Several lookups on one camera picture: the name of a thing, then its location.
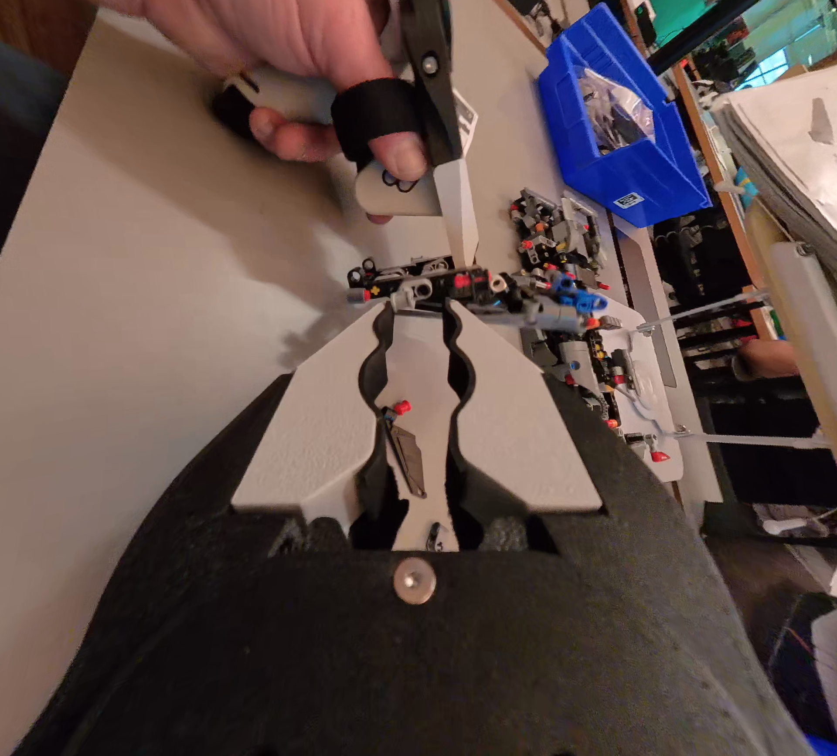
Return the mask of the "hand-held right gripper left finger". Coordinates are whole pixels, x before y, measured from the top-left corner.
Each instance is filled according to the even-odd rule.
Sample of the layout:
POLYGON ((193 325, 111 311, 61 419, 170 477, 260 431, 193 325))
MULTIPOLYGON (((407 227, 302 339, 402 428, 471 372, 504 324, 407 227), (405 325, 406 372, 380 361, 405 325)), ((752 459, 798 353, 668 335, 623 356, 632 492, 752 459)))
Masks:
POLYGON ((236 511, 296 512, 348 531, 398 500, 376 404, 393 323, 392 305, 376 303, 291 374, 232 497, 236 511))

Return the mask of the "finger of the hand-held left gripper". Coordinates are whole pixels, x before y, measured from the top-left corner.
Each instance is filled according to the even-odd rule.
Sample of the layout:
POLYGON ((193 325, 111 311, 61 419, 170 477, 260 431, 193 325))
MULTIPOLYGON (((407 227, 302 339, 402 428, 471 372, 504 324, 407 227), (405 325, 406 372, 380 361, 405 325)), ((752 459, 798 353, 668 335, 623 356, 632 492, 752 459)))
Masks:
POLYGON ((455 267, 469 268, 476 263, 479 231, 466 160, 436 166, 433 177, 455 267))

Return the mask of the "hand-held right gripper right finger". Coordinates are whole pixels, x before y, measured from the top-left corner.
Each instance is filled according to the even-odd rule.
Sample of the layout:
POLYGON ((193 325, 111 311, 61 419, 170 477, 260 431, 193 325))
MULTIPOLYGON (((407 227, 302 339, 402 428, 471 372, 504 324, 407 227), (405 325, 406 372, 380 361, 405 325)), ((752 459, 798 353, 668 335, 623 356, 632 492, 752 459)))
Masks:
POLYGON ((597 512, 594 486, 547 377, 455 301, 444 307, 449 420, 445 493, 456 535, 498 519, 597 512))

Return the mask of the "small black lego subassembly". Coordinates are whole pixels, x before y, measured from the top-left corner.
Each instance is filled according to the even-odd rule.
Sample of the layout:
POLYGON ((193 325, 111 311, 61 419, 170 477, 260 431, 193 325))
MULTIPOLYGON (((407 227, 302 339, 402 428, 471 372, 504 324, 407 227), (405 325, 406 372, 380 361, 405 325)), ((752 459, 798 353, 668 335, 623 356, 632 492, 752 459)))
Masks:
POLYGON ((396 313, 441 316, 452 302, 485 322, 581 335, 596 329, 608 300, 566 272, 493 273, 455 268, 451 256, 379 268, 371 258, 347 273, 350 303, 388 302, 396 313))

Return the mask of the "black lego panel piece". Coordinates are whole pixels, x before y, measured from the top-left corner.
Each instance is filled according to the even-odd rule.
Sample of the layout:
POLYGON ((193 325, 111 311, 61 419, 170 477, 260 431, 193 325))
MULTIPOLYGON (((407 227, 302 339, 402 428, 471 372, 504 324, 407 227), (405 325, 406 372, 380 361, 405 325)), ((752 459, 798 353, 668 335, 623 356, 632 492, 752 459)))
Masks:
POLYGON ((400 417, 392 414, 390 406, 382 410, 388 444, 397 463, 398 473, 406 483, 410 494, 425 499, 427 494, 424 487, 422 453, 416 437, 397 424, 400 417))

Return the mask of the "large lego car chassis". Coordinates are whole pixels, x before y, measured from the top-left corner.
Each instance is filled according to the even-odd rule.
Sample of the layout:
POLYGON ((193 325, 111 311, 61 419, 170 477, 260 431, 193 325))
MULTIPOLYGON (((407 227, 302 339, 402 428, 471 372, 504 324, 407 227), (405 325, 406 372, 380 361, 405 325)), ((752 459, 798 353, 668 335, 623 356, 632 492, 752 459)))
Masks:
POLYGON ((599 278, 602 246, 594 210, 564 194, 549 200, 529 189, 509 208, 520 240, 521 272, 566 272, 609 304, 599 326, 581 335, 524 329, 526 354, 567 385, 655 475, 674 481, 682 470, 660 366, 650 336, 638 331, 643 317, 609 300, 599 278))

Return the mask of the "blue parts bin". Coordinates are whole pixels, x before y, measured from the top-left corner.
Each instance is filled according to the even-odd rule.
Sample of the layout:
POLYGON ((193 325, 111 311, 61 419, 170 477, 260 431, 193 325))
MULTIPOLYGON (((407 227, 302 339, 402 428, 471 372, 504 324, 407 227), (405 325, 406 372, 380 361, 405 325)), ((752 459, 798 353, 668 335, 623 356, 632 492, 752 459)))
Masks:
POLYGON ((711 206, 675 103, 605 4, 547 60, 541 110, 567 186, 639 228, 711 206))

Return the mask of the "clear plastic bag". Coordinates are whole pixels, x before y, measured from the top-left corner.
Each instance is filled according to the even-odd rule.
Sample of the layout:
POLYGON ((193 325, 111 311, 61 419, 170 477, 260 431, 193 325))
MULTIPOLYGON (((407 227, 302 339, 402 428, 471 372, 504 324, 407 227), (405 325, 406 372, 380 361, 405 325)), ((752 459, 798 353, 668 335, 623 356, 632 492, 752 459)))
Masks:
POLYGON ((601 155, 641 140, 656 141, 653 110, 636 92, 591 68, 575 67, 574 70, 601 155))

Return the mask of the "open instruction booklet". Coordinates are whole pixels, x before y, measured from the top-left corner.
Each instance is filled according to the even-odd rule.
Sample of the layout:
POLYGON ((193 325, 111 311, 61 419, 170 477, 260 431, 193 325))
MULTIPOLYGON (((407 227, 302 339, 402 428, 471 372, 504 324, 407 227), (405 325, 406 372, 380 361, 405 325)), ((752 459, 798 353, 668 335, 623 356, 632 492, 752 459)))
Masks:
POLYGON ((836 67, 720 95, 710 114, 762 203, 835 261, 836 67))

